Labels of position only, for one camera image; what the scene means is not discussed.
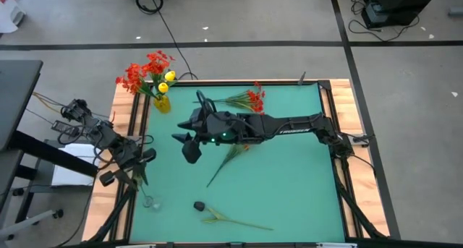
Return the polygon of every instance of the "concrete floor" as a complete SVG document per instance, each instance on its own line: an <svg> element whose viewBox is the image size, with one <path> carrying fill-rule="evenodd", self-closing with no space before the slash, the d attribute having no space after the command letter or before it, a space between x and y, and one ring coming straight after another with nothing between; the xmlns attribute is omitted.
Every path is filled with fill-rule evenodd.
<svg viewBox="0 0 463 248"><path fill-rule="evenodd" d="M354 18L350 0L338 0L345 25ZM463 19L446 10L461 0L433 0L421 23L398 40L463 40ZM89 43L171 43L160 17L138 11L133 0L24 0L28 13L21 28L0 38L1 45ZM168 0L162 13L179 42L315 40L341 41L330 0ZM394 35L391 28L381 34ZM374 41L348 32L352 41ZM0 51L0 59L41 59L36 90L61 102L85 98L95 112L108 114L114 78L131 62L144 61L150 49ZM186 72L178 59L173 68ZM463 243L463 63L462 47L352 48L378 138L389 191L403 239ZM185 48L182 52L200 78L350 78L342 47ZM460 93L454 97L451 92ZM37 101L33 111L55 120ZM20 129L39 139L57 135L26 113ZM27 164L34 160L28 158ZM23 181L16 181L23 186ZM50 247L77 227L87 192L43 195L30 214L63 208L65 217L29 228L9 247ZM9 211L12 220L14 198ZM81 232L72 243L78 243Z"/></svg>

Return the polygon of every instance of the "green mat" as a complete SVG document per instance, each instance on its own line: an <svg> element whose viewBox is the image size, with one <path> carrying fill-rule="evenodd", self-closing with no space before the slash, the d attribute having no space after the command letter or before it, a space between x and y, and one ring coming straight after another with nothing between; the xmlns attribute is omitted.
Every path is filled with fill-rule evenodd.
<svg viewBox="0 0 463 248"><path fill-rule="evenodd" d="M203 155L186 162L182 144L172 133L199 107L195 92L225 98L250 87L173 87L172 110L160 114L151 106L147 134L154 136L157 158L148 164L147 194L161 209L143 207L137 195L130 241L135 242L343 242L344 232L328 147L312 133L277 136L227 164L206 188L229 145L201 145ZM321 112L317 85L264 86L265 112L273 117L307 116ZM243 112L217 104L218 111ZM225 216L273 228L266 231L234 223L203 223L209 212L198 212L195 201Z"/></svg>

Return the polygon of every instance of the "yellow vase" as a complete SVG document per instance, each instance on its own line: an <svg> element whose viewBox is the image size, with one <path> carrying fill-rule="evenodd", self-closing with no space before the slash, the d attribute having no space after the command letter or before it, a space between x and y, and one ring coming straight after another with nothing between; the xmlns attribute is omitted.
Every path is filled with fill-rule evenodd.
<svg viewBox="0 0 463 248"><path fill-rule="evenodd" d="M167 95L162 95L161 99L154 98L153 103L162 114L168 114L171 111L171 102Z"/></svg>

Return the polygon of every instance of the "yellow flower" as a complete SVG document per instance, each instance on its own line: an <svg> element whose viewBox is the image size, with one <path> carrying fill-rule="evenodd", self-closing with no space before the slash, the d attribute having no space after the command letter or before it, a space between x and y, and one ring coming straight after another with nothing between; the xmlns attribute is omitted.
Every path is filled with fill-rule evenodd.
<svg viewBox="0 0 463 248"><path fill-rule="evenodd" d="M174 79L175 79L175 71L167 72L166 75L164 75L164 78L166 78L166 80L168 80L168 81L174 81Z"/></svg>
<svg viewBox="0 0 463 248"><path fill-rule="evenodd" d="M169 90L169 86L165 82L162 82L158 85L158 90L161 93L167 93L167 91Z"/></svg>

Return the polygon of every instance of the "white paper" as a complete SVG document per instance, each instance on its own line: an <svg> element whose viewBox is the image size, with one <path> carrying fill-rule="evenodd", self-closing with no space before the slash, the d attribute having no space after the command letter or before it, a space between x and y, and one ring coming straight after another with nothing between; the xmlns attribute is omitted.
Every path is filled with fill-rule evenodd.
<svg viewBox="0 0 463 248"><path fill-rule="evenodd" d="M91 144L77 144L72 143L66 145L66 147L61 147L60 150L67 152L73 156L76 156L83 161L92 163L95 158L95 153L93 153L93 146ZM98 166L99 160L96 159L95 165ZM93 177L86 176L74 171L71 171L67 168L60 166L55 166L53 172L53 179L51 180L52 186L62 186L62 185L90 185L93 183Z"/></svg>

